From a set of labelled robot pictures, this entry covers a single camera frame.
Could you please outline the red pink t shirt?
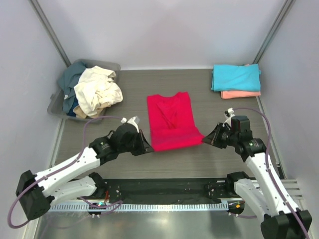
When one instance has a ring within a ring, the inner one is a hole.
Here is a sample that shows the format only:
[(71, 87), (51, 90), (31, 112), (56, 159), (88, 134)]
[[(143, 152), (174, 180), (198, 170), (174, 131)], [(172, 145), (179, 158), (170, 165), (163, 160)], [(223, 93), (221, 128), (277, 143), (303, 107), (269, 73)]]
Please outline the red pink t shirt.
[(193, 118), (187, 92), (174, 96), (147, 97), (151, 145), (156, 152), (176, 150), (202, 144), (204, 136)]

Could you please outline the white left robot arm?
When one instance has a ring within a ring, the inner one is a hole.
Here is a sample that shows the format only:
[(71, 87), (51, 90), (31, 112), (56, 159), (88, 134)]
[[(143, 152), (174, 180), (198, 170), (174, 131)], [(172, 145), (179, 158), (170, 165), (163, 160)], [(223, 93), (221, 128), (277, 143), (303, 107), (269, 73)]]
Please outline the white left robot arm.
[(101, 199), (107, 185), (98, 173), (75, 180), (80, 174), (95, 169), (119, 154), (129, 152), (139, 156), (153, 152), (136, 123), (126, 122), (107, 136), (100, 137), (75, 156), (41, 172), (27, 170), (20, 176), (16, 203), (20, 203), (28, 221), (35, 220), (59, 203), (84, 197)]

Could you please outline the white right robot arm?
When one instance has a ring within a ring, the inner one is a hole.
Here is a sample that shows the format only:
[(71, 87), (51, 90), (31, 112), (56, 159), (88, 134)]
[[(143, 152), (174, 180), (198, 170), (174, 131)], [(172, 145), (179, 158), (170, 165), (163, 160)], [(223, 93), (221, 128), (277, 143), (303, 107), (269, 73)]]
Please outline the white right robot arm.
[(254, 174), (259, 188), (244, 172), (226, 177), (225, 192), (240, 196), (260, 221), (265, 239), (307, 239), (312, 223), (308, 210), (301, 210), (276, 174), (264, 142), (254, 138), (246, 116), (230, 115), (202, 140), (217, 148), (231, 146)]

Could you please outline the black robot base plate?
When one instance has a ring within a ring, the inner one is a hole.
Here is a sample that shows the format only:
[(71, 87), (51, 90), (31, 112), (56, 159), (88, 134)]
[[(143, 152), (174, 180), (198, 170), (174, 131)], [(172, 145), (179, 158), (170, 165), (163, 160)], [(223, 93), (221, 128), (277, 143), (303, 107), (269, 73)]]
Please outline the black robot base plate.
[(158, 178), (158, 179), (106, 179), (107, 189), (99, 197), (85, 199), (111, 203), (141, 205), (197, 205), (217, 204), (221, 200), (239, 199), (230, 190), (226, 178)]

